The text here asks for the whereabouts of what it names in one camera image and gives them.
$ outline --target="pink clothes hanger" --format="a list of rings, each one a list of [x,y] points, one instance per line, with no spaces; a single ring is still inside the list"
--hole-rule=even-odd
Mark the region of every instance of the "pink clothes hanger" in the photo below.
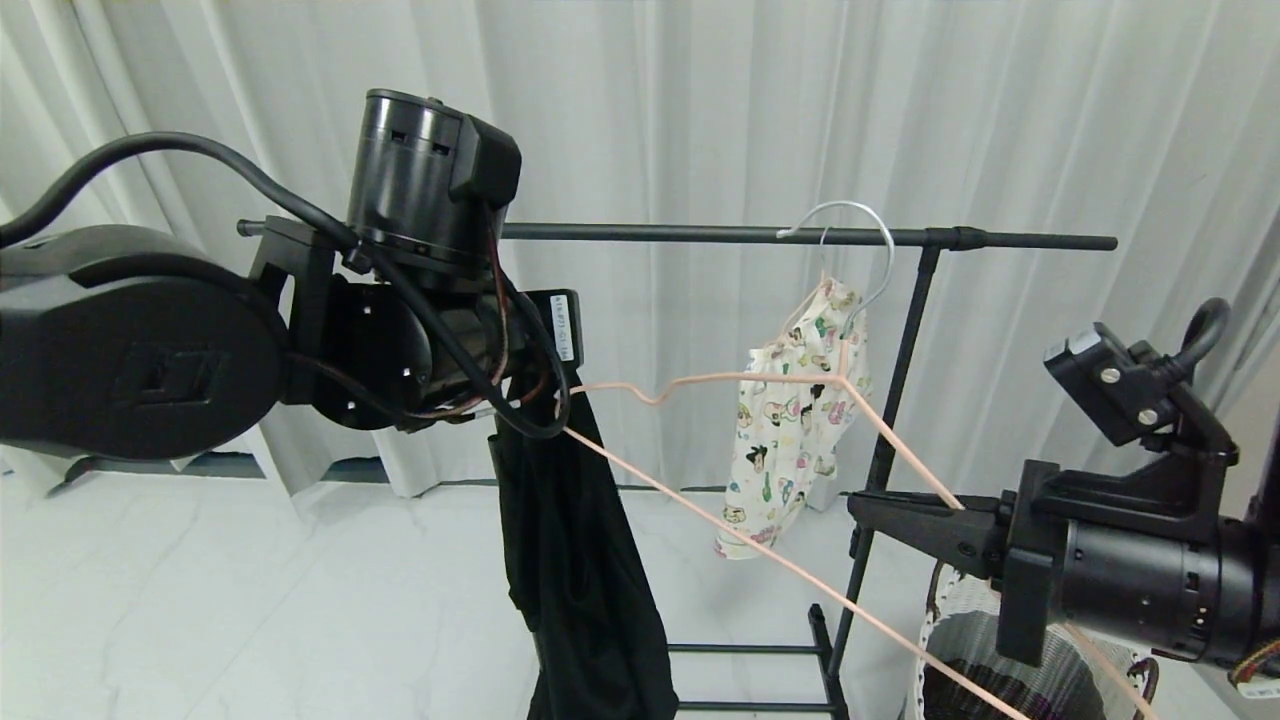
[[[854,402],[863,411],[863,414],[867,415],[867,418],[870,420],[870,423],[873,425],[876,425],[876,429],[882,436],[884,436],[884,439],[887,439],[890,442],[890,445],[892,445],[899,451],[899,454],[902,456],[902,459],[906,460],[906,462],[909,465],[911,465],[911,468],[915,469],[916,473],[920,474],[920,477],[924,479],[924,482],[929,484],[929,487],[938,495],[938,497],[942,498],[942,501],[948,507],[952,507],[955,510],[963,510],[964,505],[960,502],[960,500],[956,498],[956,496],[950,489],[947,489],[947,487],[945,484],[942,484],[942,480],[940,480],[937,478],[937,475],[934,475],[928,469],[928,466],[925,466],[924,462],[922,462],[920,459],[916,457],[916,455],[911,451],[911,448],[908,447],[906,443],[902,442],[902,439],[897,437],[897,434],[892,430],[892,428],[890,428],[888,424],[884,423],[883,418],[881,418],[879,414],[876,413],[876,410],[870,406],[870,404],[867,401],[867,398],[864,398],[861,396],[861,393],[858,392],[858,388],[854,387],[854,383],[849,382],[849,378],[845,377],[846,373],[847,373],[847,361],[849,361],[849,342],[846,341],[846,342],[842,342],[841,347],[840,347],[840,363],[837,365],[837,370],[836,370],[836,373],[829,373],[829,374],[828,373],[823,373],[823,374],[781,375],[781,374],[764,374],[764,373],[710,373],[710,374],[705,374],[705,375],[690,375],[690,377],[677,378],[675,380],[671,380],[658,397],[649,397],[648,395],[645,395],[636,386],[634,386],[631,383],[621,383],[621,382],[582,384],[582,386],[572,388],[570,392],[572,395],[577,395],[580,392],[588,392],[588,391],[595,391],[595,389],[626,389],[626,391],[630,391],[634,396],[636,396],[636,398],[639,398],[641,402],[644,402],[646,405],[654,405],[654,406],[657,406],[657,405],[663,404],[677,387],[684,387],[684,386],[690,386],[690,384],[699,384],[699,383],[708,383],[708,382],[719,382],[719,380],[749,380],[750,382],[750,380],[755,380],[755,382],[771,382],[771,383],[772,382],[777,382],[777,383],[788,383],[788,384],[833,384],[836,387],[840,387],[840,388],[845,389],[849,393],[849,396],[854,400]],[[577,442],[580,442],[582,446],[590,448],[593,452],[595,452],[595,454],[598,454],[598,455],[600,455],[600,456],[603,456],[603,457],[605,457],[608,460],[612,460],[620,468],[622,468],[622,469],[627,470],[628,473],[631,473],[632,475],[640,478],[641,480],[644,480],[646,484],[649,484],[654,489],[662,492],[667,497],[669,497],[669,498],[675,500],[676,502],[684,505],[685,507],[687,507],[689,510],[691,510],[692,512],[695,512],[696,515],[699,515],[703,520],[707,520],[708,523],[710,523],[712,525],[716,525],[721,530],[727,532],[728,534],[733,536],[735,538],[737,538],[739,541],[741,541],[746,546],[751,547],[753,550],[755,550],[756,552],[759,552],[764,557],[768,557],[769,560],[777,562],[778,565],[782,565],[783,568],[786,568],[787,570],[790,570],[791,573],[794,573],[795,575],[797,575],[800,579],[803,579],[803,580],[808,582],[809,584],[814,585],[815,588],[818,588],[819,591],[822,591],[824,594],[829,596],[832,600],[835,600],[840,605],[847,607],[852,614],[855,614],[859,618],[861,618],[863,620],[868,621],[872,626],[874,626],[877,630],[879,630],[881,633],[883,633],[884,635],[887,635],[890,639],[892,639],[893,642],[896,642],[897,644],[902,646],[909,652],[911,652],[913,655],[915,655],[916,657],[919,657],[920,660],[923,660],[924,662],[927,662],[928,665],[931,665],[938,673],[942,673],[943,675],[946,675],[947,678],[950,678],[951,680],[954,680],[960,687],[965,688],[966,691],[969,691],[973,694],[975,694],[979,698],[982,698],[983,702],[991,705],[992,707],[995,707],[996,710],[1004,712],[1006,716],[1012,717],[1014,720],[1029,720],[1027,717],[1027,715],[1019,712],[1016,708],[1014,708],[1012,706],[1010,706],[1005,701],[1000,700],[998,697],[996,697],[991,692],[983,689],[980,685],[978,685],[977,683],[974,683],[969,678],[965,678],[960,673],[956,673],[946,662],[942,662],[941,660],[938,660],[937,657],[934,657],[928,651],[918,647],[914,642],[906,639],[905,637],[902,637],[901,634],[899,634],[897,632],[895,632],[892,628],[890,628],[882,620],[879,620],[878,618],[876,618],[874,615],[872,615],[867,610],[863,610],[858,603],[855,603],[854,601],[851,601],[847,597],[845,597],[844,593],[841,593],[840,591],[837,591],[837,589],[832,588],[831,585],[823,583],[822,580],[819,580],[817,577],[814,577],[812,573],[809,573],[804,568],[801,568],[801,566],[796,565],[795,562],[791,562],[790,560],[782,557],[781,555],[778,555],[777,552],[774,552],[772,548],[768,548],[768,547],[760,544],[759,542],[751,539],[750,537],[740,533],[739,530],[733,529],[724,520],[722,520],[719,518],[716,518],[710,512],[708,512],[708,511],[703,510],[701,507],[694,505],[694,502],[690,501],[689,498],[686,498],[685,496],[682,496],[678,492],[671,489],[669,487],[664,486],[663,483],[659,483],[658,480],[655,480],[652,477],[646,475],[643,470],[640,470],[635,465],[627,462],[622,457],[618,457],[617,455],[614,455],[609,450],[605,450],[604,447],[602,447],[602,446],[591,442],[590,439],[582,437],[581,434],[579,434],[573,429],[566,428],[564,432],[570,437],[572,437],[573,439],[576,439]],[[1120,689],[1129,697],[1130,701],[1133,701],[1134,706],[1138,707],[1140,717],[1146,717],[1147,720],[1160,720],[1158,716],[1156,715],[1155,710],[1152,710],[1151,703],[1148,703],[1142,697],[1142,694],[1129,683],[1128,678],[1125,678],[1125,675],[1115,665],[1112,665],[1110,660],[1107,660],[1107,657],[1102,653],[1102,651],[1100,651],[1097,648],[1097,646],[1094,646],[1093,642],[1087,635],[1084,635],[1083,633],[1080,633],[1073,625],[1069,625],[1069,624],[1064,624],[1064,625],[1065,625],[1068,633],[1070,633],[1071,637],[1076,641],[1076,643],[1079,643],[1080,647],[1083,647],[1084,651],[1088,655],[1091,655],[1093,657],[1093,660],[1098,665],[1102,666],[1103,673],[1106,673],[1107,676],[1111,678],[1112,682],[1115,682],[1116,684],[1119,684]]]

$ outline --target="woven basket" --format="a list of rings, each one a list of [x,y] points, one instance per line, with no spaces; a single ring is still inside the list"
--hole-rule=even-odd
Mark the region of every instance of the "woven basket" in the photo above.
[[[1039,667],[1001,657],[996,653],[998,616],[1000,600],[984,580],[940,565],[929,588],[919,646],[1032,720],[1135,717],[1133,701],[1057,625],[1046,633],[1044,661]],[[1155,696],[1158,675],[1155,659],[1114,642],[1093,641],[1112,665],[1130,678],[1134,688],[1148,698]],[[902,716],[915,720],[1005,717],[923,660],[915,664]]]

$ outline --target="white curtain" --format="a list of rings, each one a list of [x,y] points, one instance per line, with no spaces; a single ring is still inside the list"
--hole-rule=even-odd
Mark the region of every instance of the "white curtain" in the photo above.
[[[364,94],[433,95],[511,132],[508,222],[787,225],[855,199],[891,227],[1101,233],[1111,254],[942,258],[899,418],[950,484],[1016,484],[1024,457],[1116,457],[1041,365],[1105,320],[1174,350],[1206,297],[1236,302],[1204,375],[1229,401],[1275,341],[1280,274],[1280,4],[412,0],[0,4],[0,213],[124,132],[227,142],[337,215]],[[148,224],[244,270],[238,218],[273,208],[214,163],[155,156],[105,174],[59,227]],[[822,222],[869,227],[845,211]],[[521,287],[572,287],[584,378],[657,388],[742,365],[817,281],[812,249],[504,243]],[[870,310],[883,404],[918,251]],[[881,250],[828,249],[865,287]],[[650,410],[593,398],[604,439],[673,486],[722,484],[733,388]],[[233,447],[296,491],[380,455],[393,486],[492,477],[490,425],[366,436],[280,409]],[[841,450],[860,484],[873,437]],[[896,487],[913,488],[897,468]]]

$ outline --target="white marble floor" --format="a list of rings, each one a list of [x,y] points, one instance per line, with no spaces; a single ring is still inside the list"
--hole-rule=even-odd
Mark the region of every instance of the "white marble floor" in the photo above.
[[[3,720],[525,717],[535,659],[506,596],[493,488],[399,500],[324,484],[289,501],[264,480],[100,475],[49,498],[13,477],[0,489]],[[712,530],[662,496],[623,497],[672,642],[809,642],[815,591],[717,559]],[[780,551],[842,587],[850,527],[838,509],[809,514]],[[914,637],[928,569],[877,541],[867,606]],[[822,700],[810,657],[673,662],[686,700]],[[852,716],[896,717],[909,673],[858,625]],[[1229,716],[1189,669],[1164,676],[1165,720]]]

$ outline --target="patterned garment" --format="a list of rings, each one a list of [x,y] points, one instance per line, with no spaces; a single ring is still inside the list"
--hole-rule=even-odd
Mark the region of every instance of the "patterned garment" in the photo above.
[[[851,316],[860,299],[826,279],[795,325],[751,351],[748,373],[833,373],[847,340],[849,379],[867,396],[867,313]],[[796,519],[815,475],[836,479],[836,442],[856,416],[849,393],[835,386],[742,382],[737,439],[724,491],[723,518],[765,547]],[[721,532],[716,552],[731,560],[758,552]]]

